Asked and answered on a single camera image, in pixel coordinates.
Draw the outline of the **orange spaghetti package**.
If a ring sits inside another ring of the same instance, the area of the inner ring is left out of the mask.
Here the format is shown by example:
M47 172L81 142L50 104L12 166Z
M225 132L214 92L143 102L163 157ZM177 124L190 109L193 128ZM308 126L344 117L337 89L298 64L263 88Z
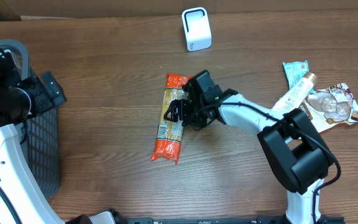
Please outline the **orange spaghetti package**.
M168 121L164 119L163 116L167 112L171 101L187 99L187 93L183 91L182 85L186 84L188 79L189 77L176 73L167 74L155 149L151 156L152 161L163 157L178 164L183 137L183 126L181 125L181 121Z

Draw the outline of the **white tube with gold cap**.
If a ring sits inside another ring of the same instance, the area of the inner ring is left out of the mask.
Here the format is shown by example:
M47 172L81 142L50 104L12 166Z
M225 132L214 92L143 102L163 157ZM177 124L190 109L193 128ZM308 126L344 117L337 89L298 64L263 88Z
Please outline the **white tube with gold cap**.
M274 111L288 113L298 108L317 83L314 73L306 72L273 106Z

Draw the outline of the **teal wipes packet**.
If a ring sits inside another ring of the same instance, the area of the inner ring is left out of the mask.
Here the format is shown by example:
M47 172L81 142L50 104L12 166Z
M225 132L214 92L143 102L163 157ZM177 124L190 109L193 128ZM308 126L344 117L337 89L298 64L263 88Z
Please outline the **teal wipes packet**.
M291 89L301 77L309 72L307 60L304 62L283 62L282 65L288 81L289 89Z

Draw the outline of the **brown white granola pouch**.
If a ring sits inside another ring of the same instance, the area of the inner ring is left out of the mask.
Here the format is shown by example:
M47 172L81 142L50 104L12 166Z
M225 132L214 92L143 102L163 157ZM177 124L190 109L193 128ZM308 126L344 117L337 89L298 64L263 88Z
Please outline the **brown white granola pouch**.
M300 105L321 133L337 124L358 122L358 104L346 83L338 83L310 93Z

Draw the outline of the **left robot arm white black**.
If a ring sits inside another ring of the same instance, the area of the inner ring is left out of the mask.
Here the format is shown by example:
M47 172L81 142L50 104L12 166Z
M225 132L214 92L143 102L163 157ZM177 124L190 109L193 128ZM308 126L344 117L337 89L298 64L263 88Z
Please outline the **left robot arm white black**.
M25 161L16 125L66 102L50 72L29 75L29 58L17 68L0 42L0 223L62 223Z

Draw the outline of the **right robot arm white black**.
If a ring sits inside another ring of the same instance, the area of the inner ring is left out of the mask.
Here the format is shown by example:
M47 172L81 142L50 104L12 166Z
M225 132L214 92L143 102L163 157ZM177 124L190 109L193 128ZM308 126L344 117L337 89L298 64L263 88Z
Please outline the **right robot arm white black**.
M324 179L329 167L339 163L304 111L274 111L233 89L223 91L207 70L191 77L182 88L188 97L173 100L164 119L195 130L219 121L256 136L274 176L287 190L283 221L328 222L319 212L320 191L336 181Z

